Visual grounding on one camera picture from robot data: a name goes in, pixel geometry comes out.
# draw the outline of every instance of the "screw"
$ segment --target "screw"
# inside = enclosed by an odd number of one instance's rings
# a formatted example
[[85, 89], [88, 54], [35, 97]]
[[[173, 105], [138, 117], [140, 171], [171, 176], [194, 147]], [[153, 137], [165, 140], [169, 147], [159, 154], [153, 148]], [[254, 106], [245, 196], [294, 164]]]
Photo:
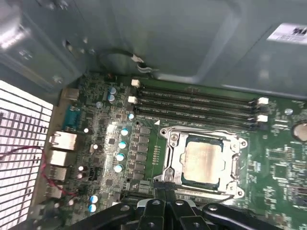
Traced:
[[293, 109], [291, 109], [291, 108], [285, 109], [285, 110], [284, 110], [284, 114], [286, 114], [286, 115], [292, 115], [292, 114], [293, 114]]
[[121, 211], [127, 211], [129, 209], [130, 207], [128, 205], [124, 205], [123, 207], [120, 208]]
[[58, 76], [58, 75], [54, 75], [52, 77], [53, 81], [56, 83], [56, 84], [62, 84], [63, 83], [63, 78]]
[[148, 227], [153, 228], [153, 227], [154, 227], [154, 223], [149, 222], [149, 223], [148, 223]]
[[176, 205], [183, 205], [184, 203], [183, 203], [182, 200], [177, 200], [177, 201], [175, 202], [175, 204], [176, 204]]
[[171, 140], [172, 140], [172, 141], [178, 140], [178, 135], [177, 135], [177, 134], [172, 134], [172, 135], [171, 135]]
[[194, 225], [194, 227], [197, 228], [197, 229], [200, 227], [200, 224], [197, 223], [197, 222], [193, 223], [193, 225]]
[[100, 109], [100, 108], [102, 107], [102, 103], [101, 103], [101, 102], [96, 102], [96, 107], [97, 107], [98, 109]]
[[217, 206], [209, 205], [208, 209], [211, 210], [211, 211], [216, 211], [217, 210]]
[[88, 51], [88, 53], [94, 55], [96, 52], [95, 52], [94, 49], [90, 49], [90, 50]]
[[161, 202], [159, 200], [153, 201], [153, 205], [159, 205], [159, 204], [161, 204]]

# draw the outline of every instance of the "cpu socket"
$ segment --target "cpu socket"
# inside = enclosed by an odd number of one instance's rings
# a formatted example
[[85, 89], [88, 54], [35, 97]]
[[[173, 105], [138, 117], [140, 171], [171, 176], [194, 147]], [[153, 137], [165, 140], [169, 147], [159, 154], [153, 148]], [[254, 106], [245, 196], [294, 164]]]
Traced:
[[241, 198], [239, 184], [240, 150], [248, 143], [235, 133], [184, 126], [162, 128], [167, 139], [162, 182], [174, 182], [186, 195], [223, 199]]

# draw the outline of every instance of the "electrolytic capacitor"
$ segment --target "electrolytic capacitor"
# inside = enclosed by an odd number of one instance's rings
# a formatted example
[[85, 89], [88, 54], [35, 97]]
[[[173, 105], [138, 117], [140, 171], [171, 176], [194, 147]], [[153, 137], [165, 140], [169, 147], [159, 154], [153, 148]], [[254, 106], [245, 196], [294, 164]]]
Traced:
[[91, 202], [92, 204], [96, 204], [96, 203], [98, 202], [98, 196], [92, 195], [92, 196], [90, 197], [90, 202]]
[[116, 155], [116, 160], [118, 160], [118, 161], [123, 161], [125, 159], [125, 154], [123, 154], [123, 153], [118, 153], [117, 155]]
[[68, 206], [73, 206], [75, 204], [75, 201], [73, 199], [70, 199], [68, 201]]
[[111, 104], [113, 104], [113, 103], [115, 102], [115, 96], [112, 95], [112, 94], [109, 94], [108, 97], [107, 97], [107, 100], [108, 100]]
[[126, 129], [126, 128], [123, 128], [123, 129], [121, 130], [120, 134], [121, 134], [122, 136], [127, 136], [127, 135], [129, 134], [129, 130]]
[[119, 142], [118, 147], [123, 150], [127, 147], [127, 143], [125, 141], [121, 141]]
[[128, 119], [132, 121], [134, 119], [134, 114], [128, 114]]
[[86, 171], [86, 170], [88, 170], [88, 167], [86, 165], [84, 165], [84, 166], [82, 165], [82, 166], [78, 167], [78, 170], [81, 171], [81, 172]]
[[92, 130], [90, 128], [85, 128], [83, 130], [83, 133], [85, 133], [85, 134], [92, 134]]
[[97, 210], [96, 205], [91, 204], [91, 205], [88, 207], [88, 211], [89, 211], [90, 213], [96, 212], [96, 210]]
[[121, 171], [123, 171], [123, 169], [124, 169], [124, 166], [122, 166], [121, 164], [118, 164], [114, 167], [114, 171], [116, 173], [120, 173]]
[[112, 86], [112, 87], [109, 87], [109, 90], [108, 90], [108, 91], [109, 91], [109, 93], [112, 94], [112, 95], [116, 94], [116, 92], [117, 92], [117, 90], [116, 90], [115, 87], [113, 87], [113, 86]]
[[77, 174], [77, 179], [82, 179], [84, 177], [86, 177], [86, 174], [84, 172], [80, 172]]

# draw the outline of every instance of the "barcode label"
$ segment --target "barcode label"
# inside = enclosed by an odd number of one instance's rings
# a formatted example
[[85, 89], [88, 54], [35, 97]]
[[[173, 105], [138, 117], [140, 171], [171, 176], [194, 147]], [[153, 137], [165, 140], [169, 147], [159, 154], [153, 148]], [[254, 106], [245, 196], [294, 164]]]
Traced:
[[307, 25], [283, 23], [267, 40], [307, 45]]

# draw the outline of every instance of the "connector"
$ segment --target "connector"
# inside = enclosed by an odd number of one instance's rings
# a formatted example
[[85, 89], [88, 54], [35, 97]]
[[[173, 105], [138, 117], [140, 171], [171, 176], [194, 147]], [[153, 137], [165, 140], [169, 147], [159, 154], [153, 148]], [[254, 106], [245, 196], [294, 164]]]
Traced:
[[268, 122], [268, 116], [266, 115], [258, 115], [257, 122]]
[[57, 181], [65, 181], [67, 174], [66, 168], [51, 167], [50, 178]]
[[76, 161], [76, 154], [74, 152], [64, 152], [58, 150], [51, 150], [50, 164], [61, 167], [68, 167], [73, 165]]
[[129, 96], [128, 97], [128, 102], [132, 103], [132, 104], [136, 104], [138, 102], [138, 99], [136, 97]]
[[63, 150], [76, 150], [77, 134], [57, 131], [50, 137], [51, 146]]
[[260, 105], [260, 104], [268, 104], [269, 103], [269, 99], [267, 97], [260, 97], [258, 100], [257, 100], [257, 104]]
[[141, 83], [140, 83], [140, 81], [137, 80], [137, 79], [132, 79], [132, 81], [131, 81], [131, 86], [136, 87], [136, 88], [139, 88], [139, 87], [141, 86]]

